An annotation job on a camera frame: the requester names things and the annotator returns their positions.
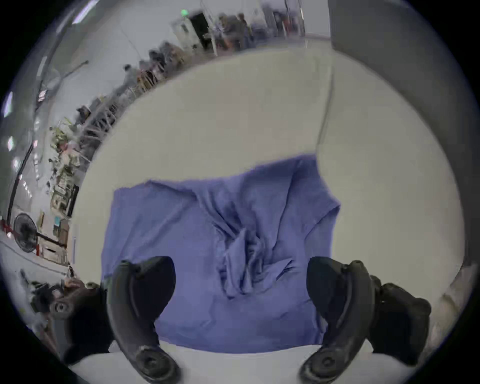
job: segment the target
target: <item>blue towel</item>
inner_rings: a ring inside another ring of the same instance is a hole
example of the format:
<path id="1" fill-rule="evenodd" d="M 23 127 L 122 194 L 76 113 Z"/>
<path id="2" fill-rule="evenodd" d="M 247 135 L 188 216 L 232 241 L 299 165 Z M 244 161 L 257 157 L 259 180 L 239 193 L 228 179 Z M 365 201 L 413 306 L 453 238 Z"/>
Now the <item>blue towel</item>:
<path id="1" fill-rule="evenodd" d="M 172 344 L 224 353 L 319 344 L 326 328 L 307 293 L 307 264 L 330 256 L 338 210 L 315 155 L 230 178 L 120 188 L 102 276 L 124 259 L 170 256 L 175 292 L 155 327 Z"/>

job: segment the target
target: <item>ceiling light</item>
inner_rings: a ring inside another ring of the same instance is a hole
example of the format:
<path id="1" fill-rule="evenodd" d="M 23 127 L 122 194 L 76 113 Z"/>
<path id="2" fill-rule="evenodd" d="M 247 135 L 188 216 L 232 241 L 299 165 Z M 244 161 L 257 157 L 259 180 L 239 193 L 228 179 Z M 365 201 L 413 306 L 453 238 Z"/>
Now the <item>ceiling light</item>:
<path id="1" fill-rule="evenodd" d="M 36 132 L 36 131 L 38 131 L 39 127 L 40 127 L 40 119 L 36 118 L 34 123 L 33 123 L 33 130 Z"/>
<path id="2" fill-rule="evenodd" d="M 12 112 L 12 99 L 13 99 L 13 92 L 10 92 L 5 100 L 5 104 L 3 105 L 3 117 L 7 117 Z"/>
<path id="3" fill-rule="evenodd" d="M 8 138 L 8 141 L 7 141 L 7 148 L 8 148 L 8 151 L 9 151 L 9 152 L 13 149 L 13 145 L 14 145 L 14 144 L 13 144 L 13 137 L 10 136 L 10 137 Z"/>
<path id="4" fill-rule="evenodd" d="M 82 20 L 88 15 L 88 13 L 92 10 L 93 7 L 96 6 L 99 0 L 90 0 L 87 5 L 78 13 L 77 17 L 75 17 L 72 24 L 81 23 Z"/>

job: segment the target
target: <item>white wall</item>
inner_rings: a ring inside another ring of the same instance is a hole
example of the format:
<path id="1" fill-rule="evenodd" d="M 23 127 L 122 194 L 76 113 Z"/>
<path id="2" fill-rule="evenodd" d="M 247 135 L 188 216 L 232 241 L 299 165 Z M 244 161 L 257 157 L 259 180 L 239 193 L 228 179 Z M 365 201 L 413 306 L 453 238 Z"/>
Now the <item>white wall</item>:
<path id="1" fill-rule="evenodd" d="M 305 33 L 330 37 L 330 14 L 327 0 L 301 0 Z"/>

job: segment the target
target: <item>wall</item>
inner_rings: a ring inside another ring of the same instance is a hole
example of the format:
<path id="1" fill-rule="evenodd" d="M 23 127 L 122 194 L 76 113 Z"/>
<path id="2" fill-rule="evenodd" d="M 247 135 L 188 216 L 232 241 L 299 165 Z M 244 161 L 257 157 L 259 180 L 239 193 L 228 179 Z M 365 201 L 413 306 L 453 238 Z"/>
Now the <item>wall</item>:
<path id="1" fill-rule="evenodd" d="M 330 13 L 327 0 L 301 0 L 305 33 L 330 37 Z"/>
<path id="2" fill-rule="evenodd" d="M 107 95 L 121 85 L 124 64 L 138 65 L 139 60 L 148 59 L 149 50 L 164 40 L 178 44 L 170 24 L 180 18 L 182 9 L 194 12 L 204 8 L 209 22 L 209 16 L 214 20 L 220 12 L 244 12 L 251 22 L 256 7 L 260 7 L 258 0 L 124 0 L 105 7 L 103 17 L 87 17 L 82 22 L 89 24 L 85 36 L 76 31 L 85 29 L 82 24 L 72 25 L 59 47 L 55 63 L 59 68 L 66 68 L 65 62 L 70 68 L 85 60 L 89 60 L 89 64 L 62 83 L 51 109 L 49 125 L 63 116 L 73 119 L 77 107 L 88 105 L 96 96 Z M 78 45 L 72 55 L 67 47 L 71 45 Z"/>
<path id="3" fill-rule="evenodd" d="M 465 261 L 480 258 L 480 112 L 468 81 L 413 9 L 382 0 L 329 0 L 332 44 L 386 79 L 424 118 L 450 162 L 465 220 Z"/>

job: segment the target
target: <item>equipment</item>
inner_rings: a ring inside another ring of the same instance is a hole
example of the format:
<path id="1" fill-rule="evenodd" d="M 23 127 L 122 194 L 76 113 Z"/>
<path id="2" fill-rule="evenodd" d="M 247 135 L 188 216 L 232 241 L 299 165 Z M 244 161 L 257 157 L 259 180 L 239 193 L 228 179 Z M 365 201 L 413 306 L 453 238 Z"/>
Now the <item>equipment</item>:
<path id="1" fill-rule="evenodd" d="M 300 368 L 304 383 L 335 380 L 366 338 L 374 353 L 393 356 L 405 364 L 417 362 L 428 332 L 431 307 L 426 300 L 394 284 L 382 285 L 360 261 L 346 265 L 313 257 L 306 284 L 328 330 L 324 344 Z M 160 348 L 153 326 L 175 289 L 172 259 L 154 257 L 141 264 L 123 261 L 106 286 L 105 290 L 87 283 L 52 303 L 52 329 L 60 359 L 72 364 L 89 354 L 106 352 L 115 338 L 144 379 L 177 383 L 180 369 Z"/>

